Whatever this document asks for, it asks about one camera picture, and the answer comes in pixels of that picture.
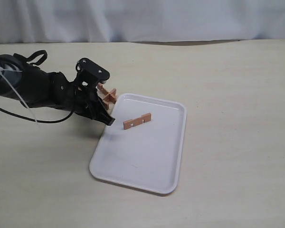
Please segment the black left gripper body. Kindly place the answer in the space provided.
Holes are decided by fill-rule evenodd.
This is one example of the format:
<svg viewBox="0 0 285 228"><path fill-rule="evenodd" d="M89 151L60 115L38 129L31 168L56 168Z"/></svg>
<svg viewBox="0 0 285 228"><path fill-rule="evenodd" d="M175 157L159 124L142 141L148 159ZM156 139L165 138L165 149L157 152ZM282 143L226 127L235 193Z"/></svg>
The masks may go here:
<svg viewBox="0 0 285 228"><path fill-rule="evenodd" d="M53 108L72 111L88 119L102 118L102 102L97 94L98 77L83 71L72 82L61 72L52 74L50 79Z"/></svg>

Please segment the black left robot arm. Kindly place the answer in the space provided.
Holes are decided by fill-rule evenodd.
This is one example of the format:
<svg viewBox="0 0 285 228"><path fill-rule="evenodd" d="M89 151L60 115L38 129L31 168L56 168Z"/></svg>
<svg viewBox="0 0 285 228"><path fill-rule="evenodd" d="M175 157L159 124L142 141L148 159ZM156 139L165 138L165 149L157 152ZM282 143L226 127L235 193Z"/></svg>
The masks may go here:
<svg viewBox="0 0 285 228"><path fill-rule="evenodd" d="M45 50L29 57L0 55L0 96L18 100L29 110L48 107L112 125L115 119L97 93L98 84L104 84L110 73L84 57L77 61L76 77L69 82L61 72L40 69L47 57Z"/></svg>

